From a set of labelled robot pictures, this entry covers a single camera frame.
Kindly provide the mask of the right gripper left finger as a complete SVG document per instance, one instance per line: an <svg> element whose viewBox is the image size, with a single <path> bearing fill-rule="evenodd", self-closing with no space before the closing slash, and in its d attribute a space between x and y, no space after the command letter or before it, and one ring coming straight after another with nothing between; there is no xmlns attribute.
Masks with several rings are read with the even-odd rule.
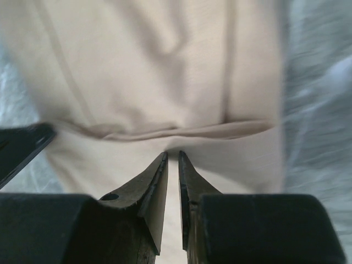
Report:
<svg viewBox="0 0 352 264"><path fill-rule="evenodd" d="M154 263L161 251L168 155L94 199L1 194L1 263Z"/></svg>

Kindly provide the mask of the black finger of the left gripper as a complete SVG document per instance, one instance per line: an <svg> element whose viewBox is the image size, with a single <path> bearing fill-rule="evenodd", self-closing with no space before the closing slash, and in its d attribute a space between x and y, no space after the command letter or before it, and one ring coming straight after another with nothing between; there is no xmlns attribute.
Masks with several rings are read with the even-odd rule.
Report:
<svg viewBox="0 0 352 264"><path fill-rule="evenodd" d="M48 123L1 129L1 187L9 183L56 135Z"/></svg>

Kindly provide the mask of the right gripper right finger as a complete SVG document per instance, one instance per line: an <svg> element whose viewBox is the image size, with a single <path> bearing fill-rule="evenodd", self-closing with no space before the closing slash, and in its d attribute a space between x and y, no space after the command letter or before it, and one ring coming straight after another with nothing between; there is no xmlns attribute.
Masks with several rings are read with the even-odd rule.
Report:
<svg viewBox="0 0 352 264"><path fill-rule="evenodd" d="M312 195L223 194L180 152L188 263L346 263L326 209Z"/></svg>

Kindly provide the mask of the beige t shirt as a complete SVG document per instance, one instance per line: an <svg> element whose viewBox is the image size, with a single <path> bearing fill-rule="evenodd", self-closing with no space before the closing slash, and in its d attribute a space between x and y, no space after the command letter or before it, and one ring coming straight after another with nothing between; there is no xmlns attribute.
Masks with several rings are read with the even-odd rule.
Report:
<svg viewBox="0 0 352 264"><path fill-rule="evenodd" d="M157 263L186 262L179 151L221 191L282 189L279 16L278 1L1 1L66 191L101 197L169 153Z"/></svg>

